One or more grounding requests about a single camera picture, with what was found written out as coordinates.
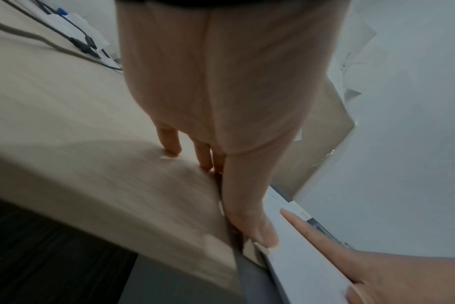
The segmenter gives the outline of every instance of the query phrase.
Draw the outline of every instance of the wood grain surface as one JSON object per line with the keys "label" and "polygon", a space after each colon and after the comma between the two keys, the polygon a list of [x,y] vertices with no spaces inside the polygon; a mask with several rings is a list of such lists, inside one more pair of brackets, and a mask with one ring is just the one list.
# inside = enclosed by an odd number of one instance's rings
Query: wood grain surface
{"label": "wood grain surface", "polygon": [[[74,48],[0,2],[0,22]],[[123,76],[0,32],[0,198],[240,293],[213,178],[164,157]]]}

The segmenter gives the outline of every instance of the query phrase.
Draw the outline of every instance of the skin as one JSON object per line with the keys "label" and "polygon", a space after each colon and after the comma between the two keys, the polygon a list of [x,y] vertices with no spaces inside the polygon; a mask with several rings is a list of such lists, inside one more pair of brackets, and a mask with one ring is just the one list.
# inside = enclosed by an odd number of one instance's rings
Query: skin
{"label": "skin", "polygon": [[171,156],[188,134],[200,166],[223,173],[231,223],[267,246],[262,198],[324,81],[346,0],[216,9],[117,3],[124,75]]}
{"label": "skin", "polygon": [[348,249],[295,214],[281,214],[354,283],[346,295],[350,304],[455,304],[455,258]]}

